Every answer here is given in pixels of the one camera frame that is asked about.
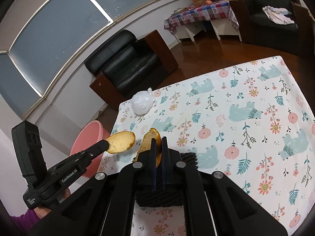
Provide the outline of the hand in purple sleeve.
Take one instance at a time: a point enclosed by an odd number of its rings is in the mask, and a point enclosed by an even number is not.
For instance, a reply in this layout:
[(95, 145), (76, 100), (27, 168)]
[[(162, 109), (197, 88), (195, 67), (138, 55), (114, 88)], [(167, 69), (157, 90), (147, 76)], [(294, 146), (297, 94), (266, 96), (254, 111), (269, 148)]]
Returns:
[[(64, 192), (62, 193), (62, 195), (60, 195), (60, 200), (64, 201), (65, 199), (67, 199), (69, 196), (71, 195), (70, 189), (67, 188), (64, 190)], [(37, 208), (34, 209), (35, 214), (37, 215), (37, 217), (39, 219), (44, 218), (47, 214), (49, 214), (52, 210), (47, 208), (47, 207), (43, 207), (43, 206), (38, 206)]]

